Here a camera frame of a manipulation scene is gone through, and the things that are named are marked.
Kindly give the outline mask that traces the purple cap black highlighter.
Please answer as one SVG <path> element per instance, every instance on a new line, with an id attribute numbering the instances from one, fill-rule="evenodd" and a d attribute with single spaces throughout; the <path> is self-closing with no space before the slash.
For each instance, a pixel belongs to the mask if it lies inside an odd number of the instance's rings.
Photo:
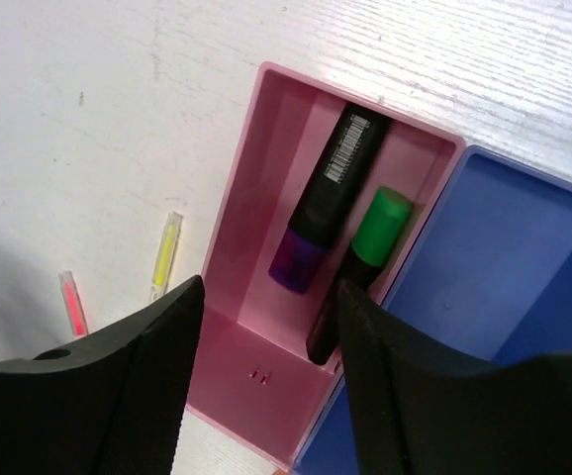
<path id="1" fill-rule="evenodd" d="M 347 104 L 288 221 L 268 274 L 288 290 L 306 293 L 341 236 L 392 119 Z"/>

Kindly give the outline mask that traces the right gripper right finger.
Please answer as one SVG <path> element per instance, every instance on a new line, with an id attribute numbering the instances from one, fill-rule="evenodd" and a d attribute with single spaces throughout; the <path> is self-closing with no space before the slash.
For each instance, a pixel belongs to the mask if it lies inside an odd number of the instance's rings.
<path id="1" fill-rule="evenodd" d="M 572 353 L 500 366 L 337 291 L 363 474 L 572 474 Z"/>

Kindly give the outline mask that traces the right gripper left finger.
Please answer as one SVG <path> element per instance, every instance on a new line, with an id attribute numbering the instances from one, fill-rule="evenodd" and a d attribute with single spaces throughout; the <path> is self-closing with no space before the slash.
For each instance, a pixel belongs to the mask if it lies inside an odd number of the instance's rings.
<path id="1" fill-rule="evenodd" d="M 204 299 L 193 276 L 86 337 L 0 361 L 0 474 L 169 473 Z"/>

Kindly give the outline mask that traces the green cap black highlighter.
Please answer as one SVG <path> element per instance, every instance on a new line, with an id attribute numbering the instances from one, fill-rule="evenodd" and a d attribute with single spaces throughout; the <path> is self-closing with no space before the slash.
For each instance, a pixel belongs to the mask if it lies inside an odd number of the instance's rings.
<path id="1" fill-rule="evenodd" d="M 370 287 L 385 267 L 412 209 L 413 203 L 401 193 L 386 186 L 377 189 L 307 336 L 306 349 L 311 362 L 326 364 L 338 345 L 339 283 L 347 280 L 362 290 Z"/>

